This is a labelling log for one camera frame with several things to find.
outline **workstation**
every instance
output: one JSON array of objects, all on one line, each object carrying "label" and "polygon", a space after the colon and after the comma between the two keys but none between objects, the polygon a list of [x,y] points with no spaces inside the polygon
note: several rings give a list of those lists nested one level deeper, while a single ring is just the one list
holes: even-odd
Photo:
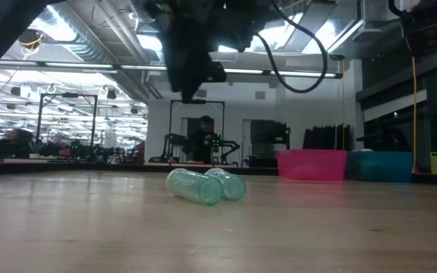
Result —
[{"label": "workstation", "polygon": [[427,268],[437,1],[0,0],[0,271]]}]

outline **teal plastic bin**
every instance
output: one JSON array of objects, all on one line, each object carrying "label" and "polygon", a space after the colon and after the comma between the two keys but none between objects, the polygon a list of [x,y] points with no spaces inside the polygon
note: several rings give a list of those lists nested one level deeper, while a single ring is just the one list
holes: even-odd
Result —
[{"label": "teal plastic bin", "polygon": [[347,179],[371,182],[410,182],[412,152],[349,152]]}]

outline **person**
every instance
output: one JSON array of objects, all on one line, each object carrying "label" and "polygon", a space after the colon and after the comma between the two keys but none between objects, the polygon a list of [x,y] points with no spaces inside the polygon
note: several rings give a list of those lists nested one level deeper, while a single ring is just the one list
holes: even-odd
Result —
[{"label": "person", "polygon": [[208,115],[204,115],[200,118],[200,129],[189,137],[195,162],[212,164],[212,152],[219,151],[218,147],[212,146],[212,138],[215,136],[213,129],[213,119]]}]

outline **ceiling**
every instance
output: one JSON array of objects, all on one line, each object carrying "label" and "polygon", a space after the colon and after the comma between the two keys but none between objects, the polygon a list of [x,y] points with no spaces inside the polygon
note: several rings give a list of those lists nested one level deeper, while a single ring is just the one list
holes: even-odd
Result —
[{"label": "ceiling", "polygon": [[[357,0],[282,0],[281,6],[292,20],[316,33],[330,52],[341,54],[348,52],[343,44],[348,44],[351,36],[362,25],[360,18],[357,18],[356,3]],[[36,50],[16,42],[3,59],[68,63],[162,64],[161,43],[154,37],[155,33],[151,33],[153,28],[137,23],[136,17],[129,0],[67,0],[49,6],[33,22],[30,28],[44,33]],[[282,20],[277,20],[269,22],[260,34],[272,48],[280,70],[321,70],[317,45],[299,30],[285,25]],[[237,53],[233,49],[221,47],[219,52],[211,55],[214,59],[220,60],[225,67],[270,69],[265,49],[257,39],[253,40],[252,46],[245,53]],[[329,71],[336,71],[337,67],[338,65],[330,60]],[[145,139],[147,129],[142,125],[147,119],[146,104],[150,100],[169,97],[170,91],[166,84],[165,73],[104,72],[85,69],[26,71],[0,67],[0,112],[3,114],[0,118],[0,127],[24,127],[32,130],[36,126],[34,117],[39,110],[39,94],[50,90],[54,94],[73,92],[81,95],[97,95],[99,97],[97,131],[108,127],[110,120],[106,117],[114,117],[113,120],[125,128],[118,130],[122,145],[130,145],[137,138]],[[267,83],[270,88],[278,84],[274,77],[237,75],[229,78],[229,83],[231,82]],[[11,89],[14,87],[21,88],[20,96],[11,94]],[[107,99],[106,94],[110,89],[115,89],[116,99]],[[92,115],[89,102],[85,98],[62,97],[55,98],[53,102],[60,103],[66,109],[62,109],[58,104],[48,103],[43,109],[45,114],[43,122],[48,124],[48,128],[59,128],[58,130],[64,132],[64,135],[67,134],[69,138],[81,137],[83,140],[85,137],[88,138],[90,125],[87,119]],[[138,115],[130,113],[132,106],[139,108]],[[73,121],[62,124],[58,121],[59,115],[69,115]],[[129,124],[134,124],[136,127],[132,127],[131,130]]]}]

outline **plastic bottle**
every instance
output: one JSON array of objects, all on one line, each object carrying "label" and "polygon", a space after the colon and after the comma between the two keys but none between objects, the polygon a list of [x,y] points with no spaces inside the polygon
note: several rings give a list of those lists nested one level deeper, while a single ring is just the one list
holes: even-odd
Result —
[{"label": "plastic bottle", "polygon": [[224,198],[227,200],[239,201],[246,194],[246,183],[235,174],[231,174],[221,168],[210,169],[205,174],[222,182]]},{"label": "plastic bottle", "polygon": [[185,169],[174,169],[166,178],[166,187],[188,201],[213,206],[222,200],[224,187],[217,178]]}]

